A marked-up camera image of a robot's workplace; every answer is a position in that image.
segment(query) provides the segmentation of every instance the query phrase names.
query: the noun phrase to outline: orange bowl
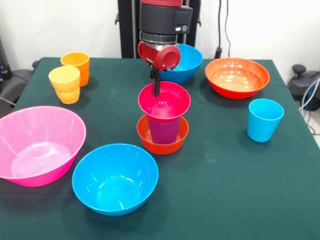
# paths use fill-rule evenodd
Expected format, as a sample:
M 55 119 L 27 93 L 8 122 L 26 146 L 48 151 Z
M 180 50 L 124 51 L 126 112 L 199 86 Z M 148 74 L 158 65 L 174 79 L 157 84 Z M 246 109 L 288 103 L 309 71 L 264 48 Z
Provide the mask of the orange bowl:
M 259 63 L 242 58 L 219 58 L 205 68 L 212 88 L 228 99 L 250 98 L 268 85 L 270 75 Z
M 139 134 L 142 145 L 149 152 L 158 155 L 168 155 L 173 154 L 182 147 L 189 132 L 189 125 L 187 120 L 182 116 L 180 120 L 178 136 L 176 138 L 176 141 L 171 144 L 156 144 L 152 141 L 148 118 L 146 115 L 142 116 L 139 119 L 136 125 L 136 130 Z

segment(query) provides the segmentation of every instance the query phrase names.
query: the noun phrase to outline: large pink bowl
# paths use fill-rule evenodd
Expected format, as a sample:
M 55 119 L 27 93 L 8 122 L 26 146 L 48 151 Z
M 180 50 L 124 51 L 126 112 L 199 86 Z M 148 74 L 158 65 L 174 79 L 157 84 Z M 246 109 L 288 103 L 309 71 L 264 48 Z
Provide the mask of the large pink bowl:
M 40 187 L 61 178 L 86 138 L 86 126 L 74 112 L 35 106 L 0 119 L 0 178 Z

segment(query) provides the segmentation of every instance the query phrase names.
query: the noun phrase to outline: small orange bowl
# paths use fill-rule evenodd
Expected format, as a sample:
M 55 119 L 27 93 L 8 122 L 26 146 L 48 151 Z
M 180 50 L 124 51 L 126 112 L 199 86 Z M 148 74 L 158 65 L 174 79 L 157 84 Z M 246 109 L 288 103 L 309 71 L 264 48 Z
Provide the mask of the small orange bowl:
M 176 142 L 171 144 L 156 144 L 152 141 L 148 118 L 146 115 L 142 116 L 139 119 L 136 125 L 136 130 L 139 134 L 142 145 L 149 152 L 158 155 L 168 155 L 175 153 L 182 147 L 189 132 L 189 125 L 187 120 L 182 116 L 180 120 L 180 126 Z

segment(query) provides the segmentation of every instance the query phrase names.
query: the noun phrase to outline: blue bowl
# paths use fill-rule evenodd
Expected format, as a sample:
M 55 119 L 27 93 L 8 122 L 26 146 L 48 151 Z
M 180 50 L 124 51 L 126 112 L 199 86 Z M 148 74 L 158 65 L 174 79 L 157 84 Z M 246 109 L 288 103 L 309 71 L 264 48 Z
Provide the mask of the blue bowl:
M 183 84 L 196 73 L 204 58 L 201 52 L 193 46 L 179 43 L 178 48 L 181 53 L 178 66 L 173 70 L 161 71 L 160 74 L 164 81 Z
M 157 163 L 148 152 L 117 143 L 88 153 L 75 167 L 72 187 L 77 198 L 91 210 L 122 216 L 149 198 L 158 177 Z

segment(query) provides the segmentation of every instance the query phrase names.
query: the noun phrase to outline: bowl rim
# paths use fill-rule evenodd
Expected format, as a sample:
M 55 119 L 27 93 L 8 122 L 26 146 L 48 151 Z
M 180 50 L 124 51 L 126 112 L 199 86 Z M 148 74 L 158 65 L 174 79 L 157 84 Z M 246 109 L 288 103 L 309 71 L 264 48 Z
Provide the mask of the bowl rim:
M 159 119 L 159 120 L 173 120 L 173 119 L 178 119 L 178 118 L 182 117 L 186 112 L 188 112 L 188 110 L 189 110 L 189 108 L 191 106 L 191 96 L 190 96 L 189 92 L 183 86 L 181 86 L 180 84 L 172 82 L 172 81 L 161 81 L 161 84 L 177 85 L 179 88 L 182 88 L 186 92 L 186 94 L 188 96 L 188 100 L 189 100 L 189 105 L 186 108 L 186 110 L 183 113 L 179 114 L 178 116 L 174 116 L 174 117 L 155 117 L 155 116 L 152 116 L 151 114 L 149 114 L 147 111 L 145 111 L 142 108 L 142 106 L 140 104 L 140 101 L 139 101 L 140 95 L 146 88 L 148 88 L 150 85 L 153 85 L 153 84 L 154 83 L 152 82 L 152 83 L 148 84 L 147 86 L 145 86 L 144 88 L 142 88 L 142 90 L 139 92 L 139 95 L 138 95 L 138 99 L 137 99 L 138 100 L 138 105 L 139 105 L 140 109 L 144 112 L 144 114 L 146 114 L 147 116 L 150 116 L 151 118 L 156 118 L 156 119 Z
M 53 168 L 51 170 L 48 170 L 48 171 L 45 171 L 45 172 L 42 172 L 42 173 L 37 173 L 37 174 L 34 174 L 34 175 L 30 175 L 30 176 L 22 176 L 22 177 L 12 177 L 12 176 L 3 176 L 3 175 L 0 175 L 0 178 L 2 179 L 7 179 L 7 180 L 23 180 L 23 179 L 30 179 L 30 178 L 35 178 L 35 177 L 39 177 L 39 176 L 42 176 L 42 175 L 45 175 L 45 174 L 48 174 L 58 168 L 60 168 L 61 166 L 63 166 L 64 164 L 66 164 L 67 162 L 69 162 L 70 160 L 72 160 L 77 154 L 78 152 L 80 151 L 80 149 L 82 148 L 83 144 L 85 143 L 85 140 L 86 140 L 86 136 L 87 136 L 87 129 L 86 129 L 86 125 L 84 123 L 84 121 L 82 120 L 82 118 L 76 114 L 75 112 L 69 110 L 69 109 L 66 109 L 64 107 L 59 107 L 59 106 L 50 106 L 50 105 L 43 105 L 43 106 L 31 106 L 31 107 L 26 107 L 26 108 L 22 108 L 22 109 L 19 109 L 17 111 L 14 111 L 2 118 L 0 118 L 0 124 L 1 122 L 4 120 L 4 119 L 7 119 L 7 118 L 10 118 L 11 116 L 14 116 L 14 115 L 17 115 L 17 114 L 20 114 L 21 112 L 24 112 L 24 111 L 32 111 L 34 109 L 42 109 L 42 108 L 51 108 L 51 109 L 59 109 L 59 110 L 62 110 L 64 112 L 69 112 L 70 114 L 74 115 L 77 119 L 80 120 L 80 123 L 81 125 L 83 126 L 83 130 L 84 130 L 84 133 L 83 133 L 83 140 L 81 141 L 81 144 L 79 145 L 79 147 L 77 148 L 76 151 L 74 151 L 74 153 L 72 154 L 72 156 L 70 156 L 68 158 L 68 160 L 64 161 L 63 163 L 61 163 L 58 167 L 56 168 Z
M 196 68 L 198 68 L 201 64 L 202 64 L 202 62 L 204 61 L 204 56 L 203 56 L 203 54 L 196 48 L 196 47 L 194 47 L 194 46 L 190 46 L 190 45 L 188 45 L 188 44 L 183 44 L 183 43 L 178 43 L 178 49 L 179 49 L 179 46 L 183 46 L 183 47 L 186 47 L 186 48 L 190 48 L 190 49 L 194 49 L 194 50 L 196 50 L 196 52 L 198 52 L 199 54 L 200 54 L 200 56 L 201 56 L 201 61 L 199 62 L 199 63 L 197 63 L 194 67 L 192 67 L 192 68 L 189 68 L 189 69 L 183 69 L 183 70 L 175 70 L 178 66 L 179 66 L 179 63 L 178 63 L 178 65 L 174 68 L 174 69 L 168 69 L 166 72 L 167 73 L 172 73 L 172 72 L 174 72 L 174 73 L 181 73 L 181 72 L 186 72 L 186 71 L 191 71 L 191 70 L 193 70 L 193 69 L 196 69 Z
M 242 60 L 242 61 L 244 60 L 244 61 L 248 61 L 248 62 L 254 63 L 255 65 L 260 66 L 260 67 L 263 69 L 263 71 L 266 72 L 266 74 L 267 74 L 267 76 L 268 76 L 268 79 L 267 79 L 266 83 L 265 83 L 264 85 L 262 85 L 261 87 L 259 87 L 259 88 L 257 88 L 257 89 L 254 89 L 254 90 L 251 90 L 251 91 L 234 91 L 234 90 L 230 90 L 230 89 L 228 89 L 228 88 L 221 87 L 221 86 L 215 84 L 215 82 L 213 82 L 213 81 L 208 77 L 208 75 L 209 75 L 209 74 L 208 74 L 209 65 L 214 64 L 214 62 L 218 62 L 218 61 L 225 60 L 225 59 Z M 207 64 L 207 66 L 205 67 L 205 76 L 206 76 L 206 79 L 207 79 L 211 84 L 215 85 L 215 86 L 218 87 L 218 88 L 221 88 L 221 89 L 230 91 L 230 92 L 232 92 L 232 93 L 243 93 L 243 94 L 244 94 L 244 93 L 259 92 L 259 91 L 261 91 L 262 89 L 264 89 L 264 88 L 269 84 L 269 82 L 270 82 L 270 74 L 269 74 L 268 70 L 267 70 L 264 66 L 262 66 L 260 63 L 258 63 L 258 62 L 256 62 L 256 61 L 253 61 L 253 60 L 250 60 L 250 59 L 245 59 L 245 58 L 240 58 L 240 57 L 224 57 L 224 58 L 218 58 L 218 59 L 212 60 L 212 61 L 209 62 L 209 63 Z
M 138 135 L 139 135 L 139 137 L 140 137 L 141 139 L 143 139 L 144 141 L 146 141 L 147 143 L 149 143 L 149 144 L 151 144 L 151 145 L 153 145 L 153 146 L 168 147 L 168 146 L 176 145 L 176 144 L 184 141 L 184 140 L 186 139 L 188 133 L 189 133 L 189 123 L 188 123 L 188 121 L 186 120 L 186 118 L 184 118 L 184 117 L 182 116 L 182 117 L 181 117 L 181 120 L 186 123 L 187 131 L 186 131 L 185 135 L 184 135 L 180 140 L 175 141 L 175 142 L 173 142 L 173 143 L 169 143 L 169 144 L 158 144 L 158 143 L 154 143 L 154 142 L 148 141 L 148 140 L 146 140 L 146 138 L 144 138 L 144 137 L 141 135 L 141 132 L 139 131 L 139 128 L 138 128 L 139 123 L 140 123 L 143 119 L 145 119 L 145 118 L 147 118 L 147 117 L 148 117 L 147 115 L 143 115 L 142 117 L 140 117 L 138 123 L 136 124 L 136 131 L 137 131 L 137 133 L 138 133 Z
M 135 149 L 139 149 L 139 151 L 142 151 L 142 152 L 145 152 L 151 159 L 151 162 L 154 163 L 154 166 L 155 166 L 155 169 L 156 169 L 156 181 L 154 182 L 154 186 L 152 186 L 151 188 L 151 191 L 146 195 L 146 197 L 144 197 L 142 200 L 139 200 L 135 205 L 132 205 L 130 207 L 127 207 L 125 209 L 121 209 L 121 210 L 118 210 L 118 211 L 112 211 L 112 210 L 105 210 L 105 209 L 100 209 L 100 208 L 97 208 L 97 207 L 94 207 L 94 206 L 91 206 L 90 204 L 87 204 L 85 203 L 85 201 L 83 201 L 83 199 L 80 197 L 80 195 L 77 193 L 77 191 L 75 190 L 75 185 L 74 185 L 74 182 L 75 182 L 75 173 L 77 171 L 77 169 L 79 168 L 79 166 L 81 165 L 81 163 L 84 161 L 85 158 L 87 158 L 90 154 L 92 154 L 93 152 L 95 151 L 99 151 L 103 148 L 109 148 L 109 147 L 112 147 L 112 146 L 115 146 L 115 145 L 121 145 L 121 146 L 130 146 L 130 147 L 133 147 Z M 85 206 L 87 206 L 88 208 L 92 209 L 92 210 L 95 210 L 95 211 L 99 211 L 99 212 L 104 212 L 104 213 L 121 213 L 123 211 L 126 211 L 126 210 L 129 210 L 129 209 L 133 209 L 134 207 L 136 206 L 139 206 L 141 205 L 142 203 L 144 203 L 149 197 L 150 195 L 154 192 L 157 184 L 158 184 L 158 180 L 159 180 L 159 168 L 158 168 L 158 164 L 155 160 L 155 158 L 149 153 L 147 152 L 146 150 L 144 150 L 143 148 L 139 147 L 139 146 L 136 146 L 136 145 L 133 145 L 133 144 L 129 144 L 129 143 L 112 143 L 112 144 L 107 144 L 107 145 L 103 145 L 103 146 L 100 146 L 100 147 L 97 147 L 95 148 L 94 150 L 90 151 L 89 153 L 87 153 L 78 163 L 77 165 L 75 166 L 74 168 L 74 171 L 73 171 L 73 174 L 72 174 L 72 189 L 73 189 L 73 192 L 75 194 L 75 196 L 79 199 L 79 201 L 81 203 L 83 203 Z

